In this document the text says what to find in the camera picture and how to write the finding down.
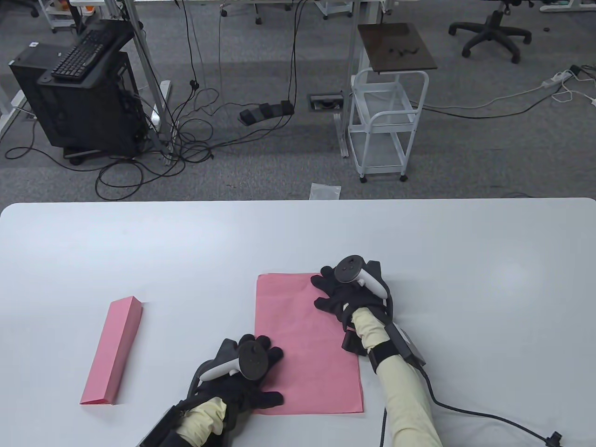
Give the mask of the person's left hand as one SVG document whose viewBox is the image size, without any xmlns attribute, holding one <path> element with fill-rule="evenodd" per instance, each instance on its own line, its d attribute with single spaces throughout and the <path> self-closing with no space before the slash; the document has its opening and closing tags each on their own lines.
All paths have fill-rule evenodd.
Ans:
<svg viewBox="0 0 596 447">
<path fill-rule="evenodd" d="M 185 411 L 176 429 L 176 434 L 194 447 L 221 440 L 221 437 L 234 430 L 238 416 L 243 413 L 275 408 L 284 403 L 281 393 L 262 390 L 264 376 L 248 379 L 237 372 L 204 381 L 200 376 L 211 362 L 203 362 L 196 370 L 187 397 L 196 401 L 197 405 Z"/>
</svg>

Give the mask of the person's right hand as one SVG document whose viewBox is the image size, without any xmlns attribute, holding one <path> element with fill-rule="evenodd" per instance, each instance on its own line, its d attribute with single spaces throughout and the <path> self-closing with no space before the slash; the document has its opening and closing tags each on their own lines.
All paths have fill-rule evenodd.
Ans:
<svg viewBox="0 0 596 447">
<path fill-rule="evenodd" d="M 368 309 L 374 317 L 380 317 L 381 323 L 388 323 L 393 316 L 393 305 L 375 295 L 365 285 L 356 280 L 340 282 L 336 277 L 336 268 L 324 266 L 318 275 L 311 277 L 311 284 L 326 294 L 314 301 L 317 310 L 333 314 L 341 322 L 344 330 L 356 330 L 356 311 Z"/>
</svg>

